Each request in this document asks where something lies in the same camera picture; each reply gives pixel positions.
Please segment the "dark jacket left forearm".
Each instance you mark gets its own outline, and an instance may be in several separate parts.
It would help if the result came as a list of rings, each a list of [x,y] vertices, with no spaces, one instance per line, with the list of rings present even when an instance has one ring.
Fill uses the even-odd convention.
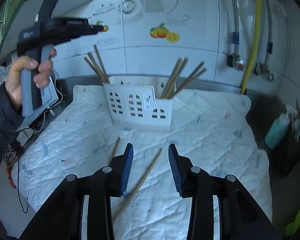
[[[0,165],[9,143],[23,122],[21,108],[10,100],[4,85],[0,86]]]

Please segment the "person's left hand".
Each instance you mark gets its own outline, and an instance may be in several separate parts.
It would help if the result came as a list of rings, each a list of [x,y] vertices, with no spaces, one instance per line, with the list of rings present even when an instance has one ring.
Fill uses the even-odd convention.
[[[11,105],[16,111],[21,108],[25,89],[29,89],[31,92],[32,84],[38,89],[49,84],[52,72],[51,58],[56,54],[57,51],[52,47],[48,58],[41,63],[28,56],[21,56],[12,63],[5,82],[5,90]]]

